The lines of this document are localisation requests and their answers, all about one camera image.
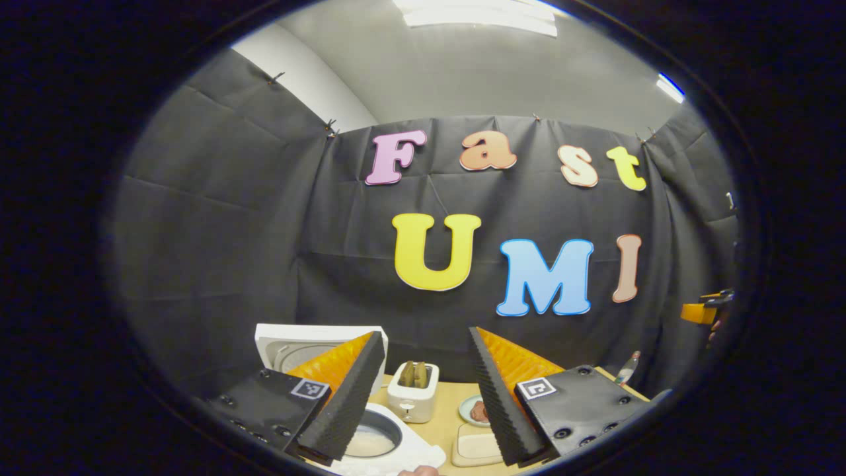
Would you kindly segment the large ceiling light panel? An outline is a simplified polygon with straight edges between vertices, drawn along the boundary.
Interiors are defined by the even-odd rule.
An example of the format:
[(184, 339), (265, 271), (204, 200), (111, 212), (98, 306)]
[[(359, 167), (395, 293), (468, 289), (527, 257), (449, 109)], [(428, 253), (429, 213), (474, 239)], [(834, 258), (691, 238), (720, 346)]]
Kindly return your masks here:
[(559, 11), (539, 0), (392, 0), (408, 27), (496, 25), (557, 37)]

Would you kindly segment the clear plastic tray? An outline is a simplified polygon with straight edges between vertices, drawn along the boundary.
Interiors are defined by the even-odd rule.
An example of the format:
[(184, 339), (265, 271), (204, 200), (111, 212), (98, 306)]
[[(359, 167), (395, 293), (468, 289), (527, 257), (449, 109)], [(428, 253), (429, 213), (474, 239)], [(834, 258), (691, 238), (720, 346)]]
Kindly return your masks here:
[(489, 426), (462, 424), (452, 445), (452, 464), (456, 467), (480, 467), (504, 461)]

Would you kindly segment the white toaster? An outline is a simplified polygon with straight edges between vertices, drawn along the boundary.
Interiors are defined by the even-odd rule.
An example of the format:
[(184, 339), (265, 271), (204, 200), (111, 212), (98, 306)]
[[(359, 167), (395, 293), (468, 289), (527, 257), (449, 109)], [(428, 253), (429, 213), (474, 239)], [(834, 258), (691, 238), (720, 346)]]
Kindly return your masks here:
[(429, 383), (425, 389), (418, 389), (398, 385), (399, 372), (403, 365), (400, 364), (387, 386), (389, 409), (409, 424), (425, 424), (433, 417), (440, 368), (435, 364), (426, 364)]

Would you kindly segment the small clear bottle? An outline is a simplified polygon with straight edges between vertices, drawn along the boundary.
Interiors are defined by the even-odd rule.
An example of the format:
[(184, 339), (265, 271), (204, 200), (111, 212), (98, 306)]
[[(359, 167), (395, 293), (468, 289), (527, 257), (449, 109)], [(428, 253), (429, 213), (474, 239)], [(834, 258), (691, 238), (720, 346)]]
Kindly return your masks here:
[(635, 350), (628, 361), (622, 365), (622, 368), (617, 372), (615, 376), (614, 383), (616, 385), (626, 385), (628, 381), (632, 378), (635, 371), (637, 371), (638, 363), (640, 362), (641, 351)]

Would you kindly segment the white rice cooker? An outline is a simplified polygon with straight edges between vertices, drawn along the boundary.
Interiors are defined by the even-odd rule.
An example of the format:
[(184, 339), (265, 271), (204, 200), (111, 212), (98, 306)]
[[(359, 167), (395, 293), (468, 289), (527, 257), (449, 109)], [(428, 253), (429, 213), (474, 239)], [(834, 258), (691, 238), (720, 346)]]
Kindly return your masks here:
[[(383, 348), (389, 348), (389, 337), (381, 326), (279, 325), (258, 323), (254, 340), (260, 358), (269, 370), (287, 373), (314, 358), (320, 358), (354, 338), (377, 332), (383, 337)], [(408, 418), (387, 397), (391, 376), (384, 373), (386, 359), (381, 361), (356, 433), (344, 457), (323, 466), (341, 476), (397, 476), (420, 466), (438, 468), (446, 454), (419, 436)]]

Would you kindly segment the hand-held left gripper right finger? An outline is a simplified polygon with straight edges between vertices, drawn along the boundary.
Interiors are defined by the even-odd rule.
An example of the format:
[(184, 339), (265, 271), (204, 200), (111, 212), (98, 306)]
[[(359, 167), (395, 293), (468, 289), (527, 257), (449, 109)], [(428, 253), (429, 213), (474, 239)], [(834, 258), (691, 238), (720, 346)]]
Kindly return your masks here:
[(568, 464), (610, 443), (655, 407), (598, 368), (563, 370), (480, 327), (469, 329), (475, 376), (508, 466)]

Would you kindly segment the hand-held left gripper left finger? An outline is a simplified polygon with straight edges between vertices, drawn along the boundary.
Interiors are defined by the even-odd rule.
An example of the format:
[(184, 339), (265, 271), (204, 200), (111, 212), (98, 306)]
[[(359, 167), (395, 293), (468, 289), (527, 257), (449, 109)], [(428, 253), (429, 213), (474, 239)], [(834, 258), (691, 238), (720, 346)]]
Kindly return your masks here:
[(260, 367), (203, 386), (217, 421), (279, 457), (342, 458), (383, 377), (383, 331), (256, 331)]

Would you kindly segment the pale green plate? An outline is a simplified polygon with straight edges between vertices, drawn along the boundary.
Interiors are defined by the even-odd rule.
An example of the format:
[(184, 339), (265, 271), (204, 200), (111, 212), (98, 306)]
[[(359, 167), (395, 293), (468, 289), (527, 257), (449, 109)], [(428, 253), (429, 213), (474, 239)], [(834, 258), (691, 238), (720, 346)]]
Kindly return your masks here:
[(457, 412), (470, 425), (483, 428), (490, 427), (490, 418), (481, 395), (466, 398), (457, 408)]

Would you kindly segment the black backdrop cloth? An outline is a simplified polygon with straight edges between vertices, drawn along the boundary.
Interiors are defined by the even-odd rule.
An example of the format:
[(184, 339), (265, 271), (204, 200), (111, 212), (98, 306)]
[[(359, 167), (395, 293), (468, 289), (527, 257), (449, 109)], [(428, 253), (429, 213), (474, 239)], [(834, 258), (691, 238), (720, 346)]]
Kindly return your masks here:
[(683, 302), (732, 285), (725, 157), (683, 106), (655, 138), (520, 116), (417, 118), (329, 138), (229, 50), (161, 105), (130, 155), (109, 238), (154, 362), (213, 395), (257, 370), (257, 323), (377, 325), (387, 371), (474, 382), (480, 326), (655, 395), (707, 329)]

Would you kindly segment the small ceiling light strip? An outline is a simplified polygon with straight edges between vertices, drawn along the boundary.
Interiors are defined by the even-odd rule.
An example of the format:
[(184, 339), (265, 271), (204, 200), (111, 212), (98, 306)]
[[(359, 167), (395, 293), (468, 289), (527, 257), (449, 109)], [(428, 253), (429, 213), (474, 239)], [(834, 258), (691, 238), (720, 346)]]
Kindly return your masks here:
[(656, 79), (656, 87), (673, 99), (676, 103), (683, 104), (685, 102), (685, 93), (671, 81), (663, 73), (658, 74)]

